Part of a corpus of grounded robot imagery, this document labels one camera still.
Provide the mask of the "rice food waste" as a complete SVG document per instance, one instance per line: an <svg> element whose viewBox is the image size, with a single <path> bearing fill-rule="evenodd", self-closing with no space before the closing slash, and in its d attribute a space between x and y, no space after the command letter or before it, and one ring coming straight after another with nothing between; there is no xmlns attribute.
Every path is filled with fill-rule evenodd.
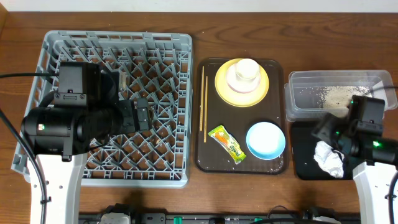
<svg viewBox="0 0 398 224"><path fill-rule="evenodd" d="M353 95L372 97L366 86L318 86L299 90L295 104L303 109L341 109L349 104Z"/></svg>

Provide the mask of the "white napkin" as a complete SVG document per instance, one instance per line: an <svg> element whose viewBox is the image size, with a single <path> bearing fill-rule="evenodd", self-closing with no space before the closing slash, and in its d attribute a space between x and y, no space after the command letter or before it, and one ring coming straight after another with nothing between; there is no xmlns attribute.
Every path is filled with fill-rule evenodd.
<svg viewBox="0 0 398 224"><path fill-rule="evenodd" d="M341 152L334 150L325 141L317 142L313 158L323 172L337 179L343 178L345 156Z"/></svg>

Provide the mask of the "light blue bowl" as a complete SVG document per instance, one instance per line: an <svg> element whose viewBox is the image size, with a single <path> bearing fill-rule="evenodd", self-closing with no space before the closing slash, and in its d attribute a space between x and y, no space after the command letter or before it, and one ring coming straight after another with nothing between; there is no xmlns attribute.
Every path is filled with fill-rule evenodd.
<svg viewBox="0 0 398 224"><path fill-rule="evenodd" d="M246 145L258 159L273 160L281 156L286 147L284 132L274 123L260 122L246 133Z"/></svg>

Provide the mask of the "green yellow snack wrapper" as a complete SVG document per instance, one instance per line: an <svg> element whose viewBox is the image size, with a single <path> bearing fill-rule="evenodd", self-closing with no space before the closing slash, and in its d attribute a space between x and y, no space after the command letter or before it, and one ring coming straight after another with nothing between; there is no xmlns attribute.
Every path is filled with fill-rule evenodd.
<svg viewBox="0 0 398 224"><path fill-rule="evenodd" d="M235 164L242 162L246 155L240 147L238 141L226 130L223 125L219 125L216 128L208 132L208 135L216 140L232 157Z"/></svg>

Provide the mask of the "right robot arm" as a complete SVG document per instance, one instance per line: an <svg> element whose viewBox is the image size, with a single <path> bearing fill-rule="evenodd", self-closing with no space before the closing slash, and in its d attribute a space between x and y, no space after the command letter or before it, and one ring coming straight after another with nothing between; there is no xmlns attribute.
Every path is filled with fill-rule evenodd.
<svg viewBox="0 0 398 224"><path fill-rule="evenodd" d="M397 141L382 136L376 120L327 114L312 135L347 157L362 161L352 170L361 223L397 223Z"/></svg>

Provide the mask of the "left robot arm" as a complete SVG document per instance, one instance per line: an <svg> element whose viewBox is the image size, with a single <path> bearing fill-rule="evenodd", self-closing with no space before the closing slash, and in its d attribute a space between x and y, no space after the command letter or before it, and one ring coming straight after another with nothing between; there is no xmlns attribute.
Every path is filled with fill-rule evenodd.
<svg viewBox="0 0 398 224"><path fill-rule="evenodd" d="M145 98L69 102L37 107L22 121L22 133L34 158L31 176L31 223L78 223L83 170L92 139L148 131L153 113Z"/></svg>

